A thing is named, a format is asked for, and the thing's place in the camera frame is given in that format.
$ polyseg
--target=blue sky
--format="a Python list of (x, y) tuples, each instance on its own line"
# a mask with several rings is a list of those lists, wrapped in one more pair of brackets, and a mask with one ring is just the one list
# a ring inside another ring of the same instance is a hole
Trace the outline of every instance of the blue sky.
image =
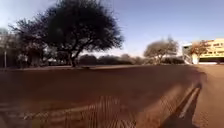
[[(0, 27), (32, 18), (56, 0), (1, 0)], [(224, 38), (223, 0), (103, 0), (114, 11), (125, 42), (123, 49), (100, 54), (142, 56), (152, 41), (173, 37), (180, 45)]]

